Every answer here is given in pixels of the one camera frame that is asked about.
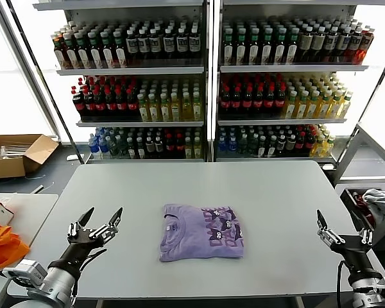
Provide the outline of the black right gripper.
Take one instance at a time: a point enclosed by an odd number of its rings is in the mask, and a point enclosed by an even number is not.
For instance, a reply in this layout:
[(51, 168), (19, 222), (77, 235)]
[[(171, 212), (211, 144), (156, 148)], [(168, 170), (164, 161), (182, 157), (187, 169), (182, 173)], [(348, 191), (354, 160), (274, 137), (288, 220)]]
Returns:
[(328, 227), (327, 222), (320, 210), (317, 210), (317, 234), (320, 239), (330, 249), (342, 255), (344, 262), (349, 270), (348, 283), (352, 285), (363, 279), (375, 279), (378, 282), (381, 274), (375, 271), (367, 252), (372, 245), (372, 230), (364, 224), (359, 216), (353, 212), (357, 224), (359, 225), (358, 235), (342, 235), (341, 237)]

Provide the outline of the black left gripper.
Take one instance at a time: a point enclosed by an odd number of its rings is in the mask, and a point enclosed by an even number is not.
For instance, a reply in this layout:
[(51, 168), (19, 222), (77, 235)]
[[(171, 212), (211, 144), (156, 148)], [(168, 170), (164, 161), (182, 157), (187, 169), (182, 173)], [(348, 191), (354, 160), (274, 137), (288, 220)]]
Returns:
[(105, 239), (112, 239), (118, 233), (123, 208), (120, 207), (110, 221), (93, 232), (84, 230), (94, 207), (82, 214), (77, 221), (70, 223), (67, 231), (69, 246), (59, 259), (59, 268), (81, 268), (91, 251), (104, 246)]

